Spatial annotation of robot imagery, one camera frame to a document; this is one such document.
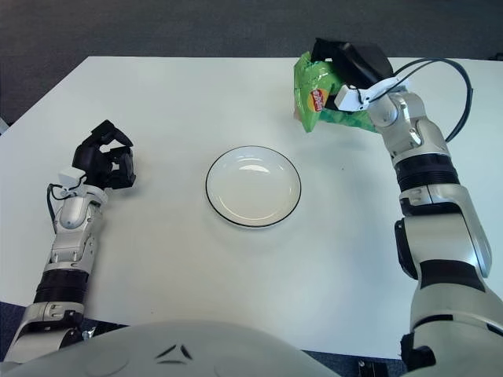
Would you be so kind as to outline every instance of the silver robot arm segment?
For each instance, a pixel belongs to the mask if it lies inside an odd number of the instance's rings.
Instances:
[[[422,100],[400,91],[369,105],[402,191],[400,265],[418,280],[402,359],[410,375],[501,375],[503,302],[484,281],[486,235]]]

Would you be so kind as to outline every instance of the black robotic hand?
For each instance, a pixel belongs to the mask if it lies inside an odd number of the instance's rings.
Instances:
[[[124,146],[112,148],[108,152],[100,151],[102,145],[108,145],[114,140]],[[109,120],[105,120],[77,147],[72,166],[86,172],[87,185],[100,189],[131,187],[136,179],[133,152],[130,148],[132,146],[133,143],[122,131]]]

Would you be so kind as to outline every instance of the logo on robot body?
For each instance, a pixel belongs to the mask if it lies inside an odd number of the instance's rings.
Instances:
[[[164,358],[169,354],[168,359],[162,359],[157,361],[157,364],[178,364],[178,365],[187,365],[193,358],[192,355],[187,350],[187,347],[182,345],[174,344],[169,347],[167,350],[161,352],[156,356],[156,360],[160,358]]]

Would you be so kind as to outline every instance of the white table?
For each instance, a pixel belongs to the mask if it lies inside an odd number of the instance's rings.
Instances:
[[[134,142],[138,178],[110,192],[88,317],[221,320],[305,350],[398,357],[416,282],[396,257],[395,172],[377,134],[327,123],[304,133],[292,118],[295,61],[86,59],[0,137],[0,299],[31,303],[53,241],[46,186],[110,119]],[[503,296],[503,64],[462,64],[475,97],[450,151]],[[447,134],[464,103],[457,73],[433,64],[412,84]],[[299,206],[273,228],[232,226],[207,203],[207,169],[239,145],[276,149],[299,171]]]

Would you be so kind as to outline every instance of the gray carpet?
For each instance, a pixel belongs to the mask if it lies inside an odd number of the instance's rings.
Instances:
[[[89,55],[296,57],[321,36],[486,59],[501,20],[501,0],[1,0],[0,116],[14,122]]]

